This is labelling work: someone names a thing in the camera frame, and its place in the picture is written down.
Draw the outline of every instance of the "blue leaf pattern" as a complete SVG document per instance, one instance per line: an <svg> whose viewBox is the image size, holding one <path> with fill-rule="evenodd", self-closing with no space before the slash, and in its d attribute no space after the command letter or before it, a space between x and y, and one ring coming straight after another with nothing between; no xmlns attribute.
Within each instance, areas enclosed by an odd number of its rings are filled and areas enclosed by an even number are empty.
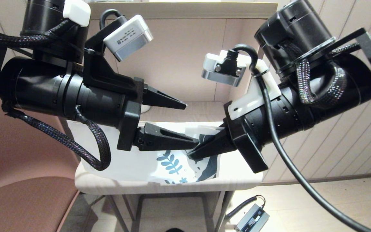
<svg viewBox="0 0 371 232"><path fill-rule="evenodd" d="M180 161L176 159L173 154L170 155L170 153L171 151L167 150L162 157L157 157L157 160L158 161L168 160L161 162L161 165L166 166L165 168L166 170L170 170L169 174L177 173L177 175L179 175L180 173L178 173L178 171L181 170L183 166L180 165L179 167L176 167Z"/></svg>

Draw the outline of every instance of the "cable connector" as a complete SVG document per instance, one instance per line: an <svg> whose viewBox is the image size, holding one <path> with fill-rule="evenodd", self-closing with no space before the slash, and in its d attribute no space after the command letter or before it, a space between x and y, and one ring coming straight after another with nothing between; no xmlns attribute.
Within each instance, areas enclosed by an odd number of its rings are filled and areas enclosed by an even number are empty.
<svg viewBox="0 0 371 232"><path fill-rule="evenodd" d="M251 61L249 56L241 55L235 50L221 50L219 55L209 53L206 54L201 77L238 86Z"/></svg>

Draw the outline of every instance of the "table leg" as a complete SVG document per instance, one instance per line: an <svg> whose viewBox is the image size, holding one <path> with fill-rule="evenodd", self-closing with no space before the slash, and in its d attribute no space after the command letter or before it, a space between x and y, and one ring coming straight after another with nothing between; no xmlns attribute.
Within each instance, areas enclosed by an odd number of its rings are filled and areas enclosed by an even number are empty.
<svg viewBox="0 0 371 232"><path fill-rule="evenodd" d="M114 198L112 198L112 195L107 195L109 201L111 202L111 206L115 212L115 216L117 217L118 222L120 223L122 230L124 232L130 232L127 228L127 225L125 225L124 219L122 218L122 215L120 211L118 210L117 204L114 201Z"/></svg>
<svg viewBox="0 0 371 232"><path fill-rule="evenodd" d="M206 229L207 232L214 231L214 221L213 214L209 210L209 204L207 201L207 196L204 193L201 193L201 199L203 201L204 217L206 219Z"/></svg>
<svg viewBox="0 0 371 232"><path fill-rule="evenodd" d="M131 220L132 220L132 221L135 221L135 217L134 217L133 211L131 210L130 202L129 202L128 199L127 199L127 195L125 195L125 194L122 195L122 198L123 198L123 200L124 200L125 207L126 207L127 210L128 210L128 214L130 214Z"/></svg>
<svg viewBox="0 0 371 232"><path fill-rule="evenodd" d="M227 210L227 207L231 202L231 198L233 197L233 194L234 194L234 191L226 191L224 193L220 216L218 217L217 225L215 226L214 232L218 232L220 230L221 225L223 224L223 221L224 221L225 211Z"/></svg>

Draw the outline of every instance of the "metal bar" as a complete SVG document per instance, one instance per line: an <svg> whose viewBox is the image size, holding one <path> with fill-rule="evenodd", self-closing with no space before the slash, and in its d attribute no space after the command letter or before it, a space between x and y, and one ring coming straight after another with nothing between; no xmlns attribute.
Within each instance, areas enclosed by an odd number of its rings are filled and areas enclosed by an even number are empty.
<svg viewBox="0 0 371 232"><path fill-rule="evenodd" d="M141 220L141 211L143 209L143 201L146 198L146 195L140 195L140 198L138 199L138 205L137 205L137 213L135 220L132 223L131 226L131 232L138 232L140 231L140 220Z"/></svg>
<svg viewBox="0 0 371 232"><path fill-rule="evenodd" d="M130 217L131 217L131 220L135 220L135 217L134 217L134 214L133 214L133 211L131 210L131 206L130 206L130 203L127 199L127 195L123 194L122 195L122 199L124 200L124 203L125 203L125 207L127 207L127 210L128 210L128 214L130 214Z"/></svg>
<svg viewBox="0 0 371 232"><path fill-rule="evenodd" d="M225 194L225 191L220 191L218 194L217 202L215 203L215 207L214 207L213 214L212 214L213 217L216 212L221 211L221 205L223 204L224 194Z"/></svg>
<svg viewBox="0 0 371 232"><path fill-rule="evenodd" d="M366 33L356 38L367 59L371 59L371 37Z"/></svg>
<svg viewBox="0 0 371 232"><path fill-rule="evenodd" d="M207 232L214 231L214 220L213 220L212 214L209 213L207 197L204 193L201 193L200 197L203 200L203 209L204 209L204 217L206 220Z"/></svg>
<svg viewBox="0 0 371 232"><path fill-rule="evenodd" d="M358 36L361 36L363 34L366 33L366 30L364 28L359 28L357 29L356 31L353 31L352 33L350 33L349 35L346 35L345 37L341 38L340 40L334 42L333 44L331 44L330 46L324 48L324 50L326 51L332 51L334 50L335 48L338 48L340 47L341 45L347 43L348 41L351 41L352 39L355 39L357 38Z"/></svg>
<svg viewBox="0 0 371 232"><path fill-rule="evenodd" d="M124 219L122 218L122 215L121 213L119 212L118 210L118 207L117 207L117 204L115 203L114 199L112 198L112 195L107 195L109 201L111 202L111 206L115 212L115 216L117 217L121 227L122 227L122 230L124 232L130 232L127 228L127 225L125 225L125 222L124 222Z"/></svg>
<svg viewBox="0 0 371 232"><path fill-rule="evenodd" d="M221 213L217 220L217 225L215 226L214 232L219 232L221 225L224 221L225 211L227 210L228 205L230 204L231 198L233 197L234 191L226 191L224 193L223 204L221 207Z"/></svg>

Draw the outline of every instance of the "chair backrest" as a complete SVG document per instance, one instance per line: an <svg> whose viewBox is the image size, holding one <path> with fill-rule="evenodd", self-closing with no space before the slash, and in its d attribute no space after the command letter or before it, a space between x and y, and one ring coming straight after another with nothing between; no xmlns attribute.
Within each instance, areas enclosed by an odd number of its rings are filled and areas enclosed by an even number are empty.
<svg viewBox="0 0 371 232"><path fill-rule="evenodd" d="M58 117L25 113L63 132ZM0 102L0 187L44 176L74 179L77 166L71 150L25 122L5 116Z"/></svg>

